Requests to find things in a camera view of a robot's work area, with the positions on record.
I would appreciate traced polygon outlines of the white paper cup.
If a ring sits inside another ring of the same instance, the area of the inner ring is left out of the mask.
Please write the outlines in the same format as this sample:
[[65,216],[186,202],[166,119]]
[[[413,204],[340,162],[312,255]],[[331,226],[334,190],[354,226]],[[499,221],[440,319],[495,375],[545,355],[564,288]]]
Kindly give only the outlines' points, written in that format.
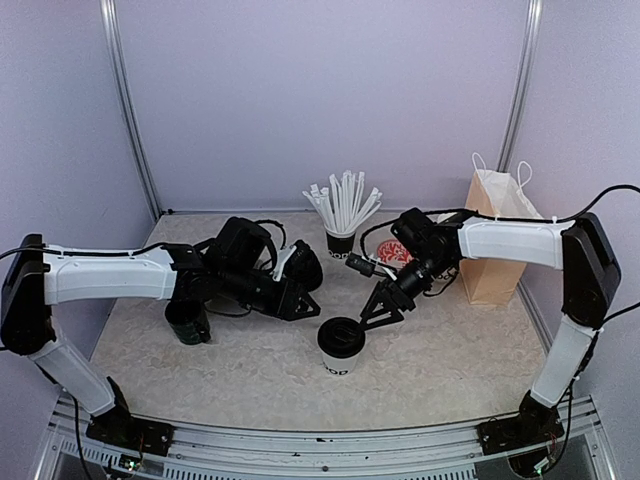
[[346,358],[332,356],[326,352],[322,352],[322,361],[325,370],[334,376],[343,377],[353,372],[357,365],[359,354]]

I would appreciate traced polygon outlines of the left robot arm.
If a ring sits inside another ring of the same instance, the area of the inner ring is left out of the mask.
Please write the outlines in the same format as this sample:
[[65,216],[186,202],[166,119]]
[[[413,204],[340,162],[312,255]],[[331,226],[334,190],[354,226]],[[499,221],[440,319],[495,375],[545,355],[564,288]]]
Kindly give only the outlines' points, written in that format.
[[1,341],[66,389],[121,445],[140,434],[118,385],[98,373],[54,325],[61,303],[149,298],[185,343],[207,339],[206,303],[222,297],[250,312],[296,321],[320,314],[312,298],[323,281],[319,259],[302,240],[275,247],[266,221],[230,217],[218,235],[195,245],[159,242],[138,250],[67,248],[30,234],[8,251],[1,289]]

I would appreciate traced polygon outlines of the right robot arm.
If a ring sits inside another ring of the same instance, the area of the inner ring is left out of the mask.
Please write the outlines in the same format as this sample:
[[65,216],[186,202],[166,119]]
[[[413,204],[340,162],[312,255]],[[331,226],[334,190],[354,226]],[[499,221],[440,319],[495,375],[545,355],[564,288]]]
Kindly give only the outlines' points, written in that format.
[[559,404],[588,367],[606,326],[639,307],[611,309],[622,272],[599,218],[589,207],[561,219],[489,216],[469,209],[444,214],[445,220],[435,222],[431,213],[413,208],[388,221],[412,257],[401,269],[360,257],[368,272],[381,279],[360,314],[356,345],[363,346],[367,331],[403,321],[418,296],[434,297],[434,281],[458,271],[463,261],[513,261],[552,269],[561,304],[545,361],[516,413],[487,420],[478,432],[487,449],[508,442],[531,444],[565,432]]

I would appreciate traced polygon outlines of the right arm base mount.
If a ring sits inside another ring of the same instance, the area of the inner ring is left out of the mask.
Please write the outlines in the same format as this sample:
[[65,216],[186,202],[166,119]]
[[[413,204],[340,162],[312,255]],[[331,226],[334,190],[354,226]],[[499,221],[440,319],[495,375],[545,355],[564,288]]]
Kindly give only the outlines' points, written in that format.
[[556,409],[491,419],[480,423],[476,431],[484,455],[536,445],[565,434]]

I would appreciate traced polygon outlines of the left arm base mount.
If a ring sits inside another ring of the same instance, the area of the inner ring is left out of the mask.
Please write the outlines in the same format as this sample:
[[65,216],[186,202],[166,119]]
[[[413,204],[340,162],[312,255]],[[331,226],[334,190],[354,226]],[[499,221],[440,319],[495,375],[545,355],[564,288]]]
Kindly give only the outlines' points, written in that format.
[[104,414],[91,419],[86,435],[105,444],[166,457],[173,440],[174,427],[138,417]]

